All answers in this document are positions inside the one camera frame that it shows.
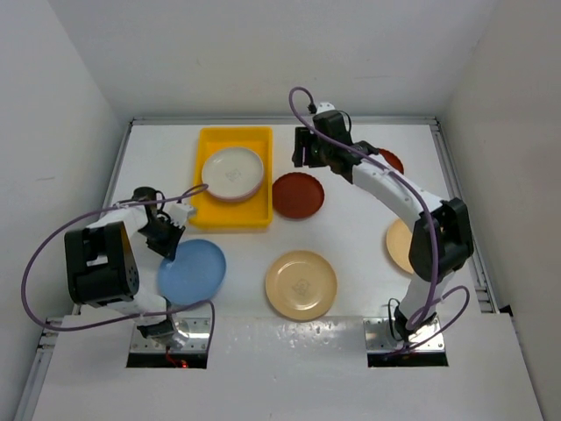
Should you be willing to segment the metal base plate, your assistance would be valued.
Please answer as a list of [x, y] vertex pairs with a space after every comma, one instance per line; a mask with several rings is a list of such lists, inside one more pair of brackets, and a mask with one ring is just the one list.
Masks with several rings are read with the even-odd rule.
[[210, 338], [209, 318], [177, 316], [158, 325], [136, 326], [132, 332], [131, 353], [204, 354]]
[[444, 335], [440, 332], [441, 325], [438, 317], [419, 327], [409, 334], [408, 341], [398, 340], [398, 333], [394, 336], [390, 332], [387, 317], [364, 318], [363, 327], [368, 354], [385, 354], [399, 351], [404, 345], [412, 353], [444, 353]]

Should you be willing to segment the red plate far right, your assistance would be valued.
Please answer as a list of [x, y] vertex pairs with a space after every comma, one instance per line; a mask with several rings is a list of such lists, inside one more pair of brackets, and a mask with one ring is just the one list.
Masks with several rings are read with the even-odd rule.
[[400, 158], [397, 155], [395, 155], [393, 152], [391, 152], [387, 149], [383, 149], [383, 148], [380, 148], [379, 152], [380, 152], [380, 155], [384, 158], [384, 160], [392, 168], [394, 168], [400, 174], [402, 174], [402, 175], [404, 174], [404, 166], [403, 166]]

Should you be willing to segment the pink plate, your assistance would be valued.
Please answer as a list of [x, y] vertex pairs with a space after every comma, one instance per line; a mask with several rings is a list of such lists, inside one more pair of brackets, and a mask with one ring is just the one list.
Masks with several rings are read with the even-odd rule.
[[208, 179], [208, 192], [223, 202], [243, 202], [253, 197], [262, 185], [262, 175], [223, 173]]

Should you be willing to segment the tan plate front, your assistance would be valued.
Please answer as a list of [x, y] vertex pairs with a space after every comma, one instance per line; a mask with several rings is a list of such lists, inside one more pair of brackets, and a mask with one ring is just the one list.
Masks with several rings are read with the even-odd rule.
[[283, 254], [268, 269], [265, 292], [273, 309], [293, 321], [324, 316], [337, 297], [337, 275], [320, 254], [296, 250]]

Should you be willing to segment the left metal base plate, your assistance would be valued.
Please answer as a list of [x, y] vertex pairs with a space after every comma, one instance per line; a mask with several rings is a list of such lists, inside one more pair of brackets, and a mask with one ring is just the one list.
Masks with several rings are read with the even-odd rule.
[[177, 316], [158, 325], [136, 326], [132, 332], [131, 353], [204, 354], [210, 338], [209, 318]]

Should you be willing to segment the blue plate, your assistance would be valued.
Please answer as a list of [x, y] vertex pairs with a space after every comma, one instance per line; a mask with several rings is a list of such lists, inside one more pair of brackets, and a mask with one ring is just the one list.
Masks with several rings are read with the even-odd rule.
[[226, 273], [222, 249], [206, 239], [181, 242], [174, 260], [159, 267], [159, 293], [170, 303], [187, 306], [211, 299], [220, 290]]

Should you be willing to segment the tan plate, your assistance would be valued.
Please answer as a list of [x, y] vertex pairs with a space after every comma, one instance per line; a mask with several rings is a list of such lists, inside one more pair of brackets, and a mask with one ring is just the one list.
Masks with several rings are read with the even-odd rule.
[[408, 257], [411, 242], [412, 232], [401, 219], [396, 219], [387, 229], [387, 252], [394, 264], [410, 275], [414, 273]]
[[337, 297], [337, 275], [320, 254], [296, 250], [283, 254], [268, 269], [265, 292], [273, 309], [293, 321], [324, 316]]

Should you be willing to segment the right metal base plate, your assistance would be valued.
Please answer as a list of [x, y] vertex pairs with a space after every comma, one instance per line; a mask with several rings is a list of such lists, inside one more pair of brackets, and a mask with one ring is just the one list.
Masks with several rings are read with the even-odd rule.
[[363, 327], [368, 354], [385, 354], [399, 351], [404, 345], [412, 353], [444, 353], [444, 335], [440, 332], [441, 325], [438, 317], [419, 327], [409, 334], [408, 341], [398, 340], [398, 333], [394, 336], [390, 332], [387, 317], [364, 318]]

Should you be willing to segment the tan plate right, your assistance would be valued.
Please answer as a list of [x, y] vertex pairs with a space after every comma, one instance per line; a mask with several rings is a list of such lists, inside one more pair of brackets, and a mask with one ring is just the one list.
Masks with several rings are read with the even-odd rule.
[[401, 219], [396, 219], [387, 229], [387, 252], [394, 264], [410, 275], [414, 273], [408, 257], [411, 242], [412, 232]]

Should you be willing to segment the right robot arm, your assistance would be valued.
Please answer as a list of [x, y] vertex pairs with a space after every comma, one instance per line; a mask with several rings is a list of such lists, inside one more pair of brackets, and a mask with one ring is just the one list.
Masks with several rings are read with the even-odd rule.
[[394, 311], [394, 328], [406, 340], [437, 313], [451, 278], [473, 253], [468, 209], [415, 185], [365, 141], [353, 142], [344, 114], [318, 111], [308, 134], [297, 133], [293, 163], [327, 167], [385, 204], [412, 233], [408, 261], [413, 274]]

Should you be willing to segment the red plate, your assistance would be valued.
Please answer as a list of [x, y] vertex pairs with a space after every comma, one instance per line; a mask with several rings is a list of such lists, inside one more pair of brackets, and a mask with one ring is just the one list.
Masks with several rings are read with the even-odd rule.
[[403, 166], [400, 158], [397, 155], [395, 155], [393, 152], [391, 152], [387, 149], [383, 149], [383, 148], [380, 148], [379, 152], [380, 152], [380, 155], [384, 158], [384, 160], [392, 168], [394, 168], [400, 174], [402, 174], [402, 175], [404, 174], [404, 166]]
[[273, 183], [273, 208], [284, 218], [300, 220], [315, 215], [323, 206], [322, 184], [312, 175], [292, 172]]

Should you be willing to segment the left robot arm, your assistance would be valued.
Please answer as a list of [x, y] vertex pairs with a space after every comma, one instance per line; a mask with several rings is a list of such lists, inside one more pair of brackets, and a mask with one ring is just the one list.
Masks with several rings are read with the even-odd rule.
[[144, 237], [149, 250], [173, 261], [196, 209], [178, 201], [164, 210], [162, 201], [158, 190], [137, 188], [95, 223], [66, 232], [64, 246], [67, 285], [75, 303], [130, 316], [144, 338], [166, 344], [176, 333], [174, 318], [167, 313], [166, 298], [141, 286], [131, 238]]

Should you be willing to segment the red plate centre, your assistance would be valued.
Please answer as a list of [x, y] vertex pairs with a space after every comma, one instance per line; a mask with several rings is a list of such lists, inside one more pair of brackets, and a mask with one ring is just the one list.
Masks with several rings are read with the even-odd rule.
[[312, 175], [292, 172], [273, 183], [273, 208], [284, 218], [300, 220], [315, 215], [323, 206], [322, 184]]

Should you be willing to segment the white plate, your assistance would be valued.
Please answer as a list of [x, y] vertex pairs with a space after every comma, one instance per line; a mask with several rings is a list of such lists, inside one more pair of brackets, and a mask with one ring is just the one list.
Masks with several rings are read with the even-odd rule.
[[227, 147], [212, 154], [202, 166], [202, 182], [208, 185], [208, 179], [223, 173], [241, 173], [244, 175], [262, 175], [265, 168], [262, 159], [245, 147]]

